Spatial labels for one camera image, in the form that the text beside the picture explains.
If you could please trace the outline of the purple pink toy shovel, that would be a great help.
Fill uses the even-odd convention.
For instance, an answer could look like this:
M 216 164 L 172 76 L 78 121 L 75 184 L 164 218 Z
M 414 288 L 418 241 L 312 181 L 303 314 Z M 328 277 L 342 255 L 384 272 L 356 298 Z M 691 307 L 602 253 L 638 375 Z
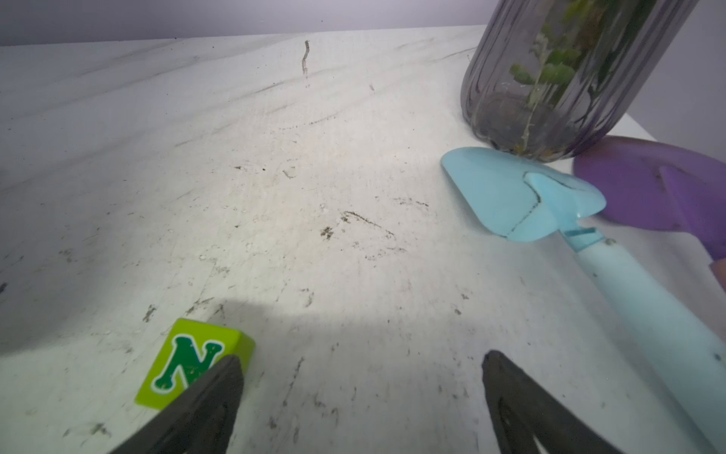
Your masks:
M 725 164 L 659 142 L 607 136 L 576 156 L 573 173 L 606 199 L 601 216 L 644 230 L 695 236 L 725 285 Z

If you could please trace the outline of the dark glass vase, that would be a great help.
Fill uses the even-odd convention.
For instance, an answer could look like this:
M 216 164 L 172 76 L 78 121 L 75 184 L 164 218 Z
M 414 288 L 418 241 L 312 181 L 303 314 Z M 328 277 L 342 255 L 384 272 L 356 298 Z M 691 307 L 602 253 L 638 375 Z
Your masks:
M 696 5 L 501 1 L 462 81 L 463 118 L 499 151 L 581 154 L 622 119 Z

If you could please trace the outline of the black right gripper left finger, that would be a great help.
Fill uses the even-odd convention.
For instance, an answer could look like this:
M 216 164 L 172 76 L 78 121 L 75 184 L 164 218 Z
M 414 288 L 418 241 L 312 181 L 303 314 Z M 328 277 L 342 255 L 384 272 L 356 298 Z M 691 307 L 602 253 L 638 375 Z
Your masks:
M 113 451 L 225 454 L 244 384 L 240 360 L 235 356 L 222 358 Z

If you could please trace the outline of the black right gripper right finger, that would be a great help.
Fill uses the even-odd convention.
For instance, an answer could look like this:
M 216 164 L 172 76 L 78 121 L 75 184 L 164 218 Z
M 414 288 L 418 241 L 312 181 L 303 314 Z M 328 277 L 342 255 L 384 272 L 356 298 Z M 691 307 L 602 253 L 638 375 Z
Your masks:
M 481 365 L 485 397 L 502 453 L 618 453 L 502 352 Z

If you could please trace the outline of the light blue toy shovel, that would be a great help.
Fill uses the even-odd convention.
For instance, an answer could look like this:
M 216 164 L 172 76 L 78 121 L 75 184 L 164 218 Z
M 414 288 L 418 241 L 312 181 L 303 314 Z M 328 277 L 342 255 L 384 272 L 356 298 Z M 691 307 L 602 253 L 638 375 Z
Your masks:
M 529 243 L 558 232 L 639 350 L 717 452 L 725 450 L 725 343 L 612 238 L 583 227 L 606 206 L 591 183 L 494 149 L 453 149 L 442 167 L 492 234 Z

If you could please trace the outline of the green N letter block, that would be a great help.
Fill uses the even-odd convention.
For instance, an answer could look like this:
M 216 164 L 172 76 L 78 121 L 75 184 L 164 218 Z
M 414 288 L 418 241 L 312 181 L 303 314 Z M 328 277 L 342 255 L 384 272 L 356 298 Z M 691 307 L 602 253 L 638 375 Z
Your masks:
M 134 402 L 162 410 L 221 359 L 237 357 L 242 372 L 249 368 L 256 343 L 242 331 L 189 319 L 172 325 Z

